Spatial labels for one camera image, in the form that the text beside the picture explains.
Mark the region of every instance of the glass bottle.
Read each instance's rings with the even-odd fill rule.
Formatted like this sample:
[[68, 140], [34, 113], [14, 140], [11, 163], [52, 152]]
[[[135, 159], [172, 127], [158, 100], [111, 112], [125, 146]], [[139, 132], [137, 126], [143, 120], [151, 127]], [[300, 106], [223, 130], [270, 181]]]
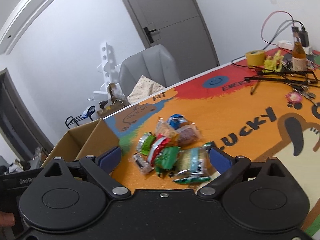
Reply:
[[307, 55], [301, 45], [299, 38], [299, 28], [292, 27], [294, 48], [292, 51], [292, 68], [293, 71], [307, 70]]

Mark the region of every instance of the masking tape roll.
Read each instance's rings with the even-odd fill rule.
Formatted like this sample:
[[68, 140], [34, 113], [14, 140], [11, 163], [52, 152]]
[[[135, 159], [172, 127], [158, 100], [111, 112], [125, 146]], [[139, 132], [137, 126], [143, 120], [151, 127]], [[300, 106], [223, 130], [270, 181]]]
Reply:
[[247, 65], [263, 66], [266, 54], [264, 50], [254, 50], [245, 54], [247, 57]]

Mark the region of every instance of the snack package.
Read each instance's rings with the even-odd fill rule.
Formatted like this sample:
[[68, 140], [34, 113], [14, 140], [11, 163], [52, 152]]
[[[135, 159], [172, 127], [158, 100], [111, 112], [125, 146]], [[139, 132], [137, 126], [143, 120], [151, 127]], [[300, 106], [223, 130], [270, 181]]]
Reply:
[[215, 147], [215, 146], [216, 146], [216, 144], [214, 143], [214, 141], [207, 142], [203, 145], [203, 147], [205, 147], [205, 150], [207, 151], [208, 154], [209, 154], [211, 148]]
[[175, 130], [178, 128], [190, 124], [185, 118], [184, 115], [181, 114], [173, 114], [167, 120], [167, 123]]
[[164, 171], [172, 170], [174, 164], [177, 161], [180, 147], [165, 147], [155, 158], [155, 170], [160, 177]]
[[143, 175], [146, 175], [153, 170], [151, 165], [144, 160], [144, 158], [142, 157], [142, 155], [140, 153], [134, 154], [132, 156], [132, 161], [136, 163], [140, 172]]
[[176, 132], [179, 133], [178, 146], [180, 147], [189, 145], [201, 139], [200, 132], [194, 124], [184, 125], [177, 129]]
[[177, 146], [178, 144], [179, 134], [161, 117], [158, 119], [155, 134], [157, 137], [159, 134], [162, 134], [164, 137], [170, 139], [170, 146]]
[[178, 184], [202, 183], [211, 178], [206, 170], [207, 151], [205, 147], [197, 147], [179, 152], [176, 163], [178, 179], [173, 181]]
[[161, 152], [161, 150], [166, 147], [170, 142], [170, 139], [167, 137], [162, 136], [159, 134], [156, 141], [151, 146], [147, 162], [150, 163], [150, 165], [154, 166], [154, 160], [158, 156], [158, 154]]
[[153, 136], [151, 132], [144, 133], [138, 142], [137, 151], [148, 156], [151, 146], [155, 140], [156, 136]]

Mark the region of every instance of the keys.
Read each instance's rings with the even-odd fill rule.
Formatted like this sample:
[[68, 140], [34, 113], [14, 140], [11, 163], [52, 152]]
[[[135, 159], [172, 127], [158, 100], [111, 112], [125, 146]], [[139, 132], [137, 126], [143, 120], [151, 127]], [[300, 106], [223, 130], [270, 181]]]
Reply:
[[301, 95], [304, 96], [306, 99], [308, 99], [308, 100], [309, 100], [311, 103], [313, 103], [315, 106], [318, 106], [318, 104], [317, 104], [315, 101], [313, 101], [313, 98], [310, 96], [309, 93], [302, 93]]
[[315, 106], [318, 106], [318, 104], [313, 101], [313, 99], [316, 98], [316, 95], [314, 93], [309, 93], [309, 88], [308, 86], [304, 86], [304, 85], [292, 85], [293, 91], [299, 93], [300, 95], [302, 95], [303, 97], [305, 97], [306, 99], [308, 99], [311, 103], [313, 103]]
[[315, 99], [316, 98], [316, 95], [314, 93], [309, 93], [309, 96], [312, 98], [312, 99]]

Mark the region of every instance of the pink keychain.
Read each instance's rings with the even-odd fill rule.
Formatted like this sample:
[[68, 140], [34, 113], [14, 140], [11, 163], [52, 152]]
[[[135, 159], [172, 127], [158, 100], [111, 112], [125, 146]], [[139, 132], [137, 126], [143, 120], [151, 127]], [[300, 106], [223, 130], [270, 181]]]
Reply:
[[302, 96], [297, 92], [290, 92], [285, 96], [289, 103], [297, 104], [302, 101]]

